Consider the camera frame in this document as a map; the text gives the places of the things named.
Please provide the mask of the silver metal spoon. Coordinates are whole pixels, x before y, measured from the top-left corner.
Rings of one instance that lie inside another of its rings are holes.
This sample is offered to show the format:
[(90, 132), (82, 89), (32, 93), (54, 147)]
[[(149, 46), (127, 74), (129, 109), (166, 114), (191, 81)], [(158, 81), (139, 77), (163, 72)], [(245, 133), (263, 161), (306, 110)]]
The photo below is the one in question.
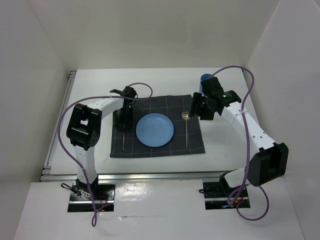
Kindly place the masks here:
[(189, 112), (188, 111), (183, 111), (181, 113), (182, 119), (185, 121), (185, 143), (186, 143), (186, 148), (188, 148), (188, 120), (190, 119)]

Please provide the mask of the blue plastic plate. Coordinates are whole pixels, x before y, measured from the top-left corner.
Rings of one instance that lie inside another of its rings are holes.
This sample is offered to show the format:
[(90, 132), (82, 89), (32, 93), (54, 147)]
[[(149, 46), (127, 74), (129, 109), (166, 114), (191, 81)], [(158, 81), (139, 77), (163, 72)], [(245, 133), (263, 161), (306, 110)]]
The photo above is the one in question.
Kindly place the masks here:
[(135, 133), (139, 141), (152, 148), (167, 144), (174, 135), (174, 125), (165, 115), (150, 113), (137, 123)]

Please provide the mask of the dark grey checked cloth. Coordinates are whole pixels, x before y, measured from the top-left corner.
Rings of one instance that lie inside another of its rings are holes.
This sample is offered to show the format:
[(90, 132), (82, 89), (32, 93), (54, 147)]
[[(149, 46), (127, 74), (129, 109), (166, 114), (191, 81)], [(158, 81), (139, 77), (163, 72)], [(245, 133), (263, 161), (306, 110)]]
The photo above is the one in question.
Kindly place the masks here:
[[(188, 148), (186, 148), (186, 123), (182, 112), (191, 108), (191, 95), (156, 96), (149, 100), (138, 101), (133, 110), (133, 126), (125, 132), (125, 148), (123, 150), (123, 133), (112, 127), (110, 157), (119, 159), (155, 158), (180, 155), (204, 154), (205, 146), (200, 123), (197, 117), (188, 120)], [(145, 115), (158, 113), (168, 117), (174, 126), (171, 140), (160, 147), (149, 147), (139, 141), (136, 135), (138, 121)]]

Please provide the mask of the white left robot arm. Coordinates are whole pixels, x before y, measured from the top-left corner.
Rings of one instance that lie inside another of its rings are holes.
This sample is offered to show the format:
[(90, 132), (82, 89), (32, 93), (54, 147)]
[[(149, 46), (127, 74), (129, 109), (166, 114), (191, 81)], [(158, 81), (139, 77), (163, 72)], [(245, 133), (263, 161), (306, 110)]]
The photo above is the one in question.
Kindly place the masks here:
[(88, 105), (78, 103), (73, 107), (66, 136), (73, 145), (78, 167), (76, 185), (88, 200), (99, 195), (98, 174), (95, 167), (95, 145), (101, 135), (102, 120), (113, 117), (113, 125), (118, 132), (127, 132), (133, 126), (133, 98), (137, 92), (126, 86), (124, 90), (113, 89), (111, 96)]

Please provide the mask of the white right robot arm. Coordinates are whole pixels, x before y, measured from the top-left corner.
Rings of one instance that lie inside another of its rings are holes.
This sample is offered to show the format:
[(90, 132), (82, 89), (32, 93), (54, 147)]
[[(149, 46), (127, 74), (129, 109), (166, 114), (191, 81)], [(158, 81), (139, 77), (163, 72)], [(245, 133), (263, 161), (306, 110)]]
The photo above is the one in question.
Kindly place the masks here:
[(227, 120), (246, 143), (246, 166), (228, 172), (218, 184), (223, 196), (230, 196), (242, 184), (259, 187), (286, 173), (289, 149), (268, 136), (245, 109), (233, 90), (224, 91), (217, 77), (200, 82), (192, 96), (189, 117), (212, 121), (215, 114)]

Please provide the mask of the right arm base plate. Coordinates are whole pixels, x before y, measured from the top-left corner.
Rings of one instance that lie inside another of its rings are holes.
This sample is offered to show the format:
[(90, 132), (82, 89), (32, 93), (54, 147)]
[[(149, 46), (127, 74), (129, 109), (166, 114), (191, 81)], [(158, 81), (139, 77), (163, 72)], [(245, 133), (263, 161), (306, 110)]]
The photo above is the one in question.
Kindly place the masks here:
[(227, 199), (234, 189), (223, 191), (218, 182), (204, 182), (202, 189), (198, 192), (204, 196), (204, 204), (206, 210), (226, 210), (236, 209), (237, 204), (241, 203), (239, 208), (250, 208), (250, 200), (246, 188), (242, 191), (239, 198), (233, 204), (228, 204)]

